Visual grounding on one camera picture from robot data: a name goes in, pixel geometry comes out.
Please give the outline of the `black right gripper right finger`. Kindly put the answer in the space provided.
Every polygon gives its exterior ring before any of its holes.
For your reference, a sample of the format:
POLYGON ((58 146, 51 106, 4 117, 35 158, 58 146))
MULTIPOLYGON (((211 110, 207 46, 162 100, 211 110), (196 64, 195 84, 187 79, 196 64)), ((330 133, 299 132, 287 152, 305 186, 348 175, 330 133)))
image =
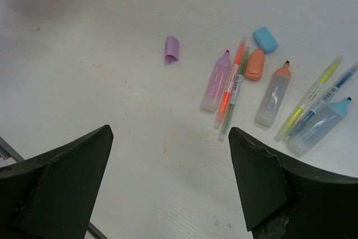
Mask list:
POLYGON ((254 238, 357 237, 357 178, 306 164, 236 127, 228 138, 254 238))

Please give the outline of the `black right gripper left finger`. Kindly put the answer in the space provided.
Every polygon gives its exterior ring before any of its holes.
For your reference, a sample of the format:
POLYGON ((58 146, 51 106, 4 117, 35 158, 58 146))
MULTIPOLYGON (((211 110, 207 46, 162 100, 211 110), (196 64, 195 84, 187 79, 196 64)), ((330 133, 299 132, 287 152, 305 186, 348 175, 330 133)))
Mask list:
POLYGON ((1 238, 84 238, 114 136, 104 125, 1 168, 1 238))

